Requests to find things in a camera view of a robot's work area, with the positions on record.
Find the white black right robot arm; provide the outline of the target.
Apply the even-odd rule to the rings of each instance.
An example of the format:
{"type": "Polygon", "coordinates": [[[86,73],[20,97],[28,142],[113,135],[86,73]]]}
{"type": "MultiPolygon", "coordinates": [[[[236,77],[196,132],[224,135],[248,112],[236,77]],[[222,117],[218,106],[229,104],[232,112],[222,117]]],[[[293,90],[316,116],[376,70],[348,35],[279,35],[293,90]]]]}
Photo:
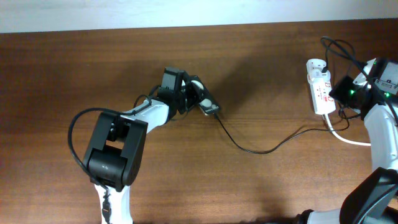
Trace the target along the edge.
{"type": "Polygon", "coordinates": [[[397,210],[389,206],[397,196],[397,62],[374,58],[355,79],[344,77],[335,86],[331,86],[324,60],[310,59],[306,67],[316,114],[327,117],[339,102],[364,121],[372,173],[346,197],[341,208],[306,210],[294,223],[397,223],[397,210]]]}

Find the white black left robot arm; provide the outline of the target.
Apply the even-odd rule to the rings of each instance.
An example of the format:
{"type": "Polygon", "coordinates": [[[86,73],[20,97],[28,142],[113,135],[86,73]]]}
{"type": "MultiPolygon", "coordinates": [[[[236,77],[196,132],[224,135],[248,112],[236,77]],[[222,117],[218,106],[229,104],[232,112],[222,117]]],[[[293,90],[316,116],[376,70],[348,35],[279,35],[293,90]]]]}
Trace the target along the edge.
{"type": "Polygon", "coordinates": [[[94,183],[102,223],[132,223],[130,186],[139,172],[146,136],[167,124],[177,113],[201,107],[206,114],[216,108],[196,75],[167,67],[162,83],[140,95],[129,111],[97,108],[99,112],[84,158],[71,154],[94,183]]]}

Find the white power strip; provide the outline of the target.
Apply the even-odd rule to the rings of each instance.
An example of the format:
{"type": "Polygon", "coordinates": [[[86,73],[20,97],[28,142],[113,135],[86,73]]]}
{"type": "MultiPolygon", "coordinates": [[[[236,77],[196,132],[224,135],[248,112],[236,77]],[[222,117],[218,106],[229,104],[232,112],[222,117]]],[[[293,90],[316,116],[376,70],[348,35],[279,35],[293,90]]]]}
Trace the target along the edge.
{"type": "Polygon", "coordinates": [[[312,70],[307,75],[312,96],[313,109],[317,115],[326,115],[336,110],[331,92],[330,72],[322,73],[320,70],[312,70]]]}

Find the black smartphone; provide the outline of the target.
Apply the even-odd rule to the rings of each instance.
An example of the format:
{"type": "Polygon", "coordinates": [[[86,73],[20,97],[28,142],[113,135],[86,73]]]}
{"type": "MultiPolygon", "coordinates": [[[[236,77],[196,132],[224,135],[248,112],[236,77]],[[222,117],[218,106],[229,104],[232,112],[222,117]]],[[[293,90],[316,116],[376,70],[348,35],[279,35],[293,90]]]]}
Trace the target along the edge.
{"type": "Polygon", "coordinates": [[[190,83],[198,98],[198,106],[205,115],[217,114],[221,110],[220,104],[214,99],[198,76],[191,76],[190,83]]]}

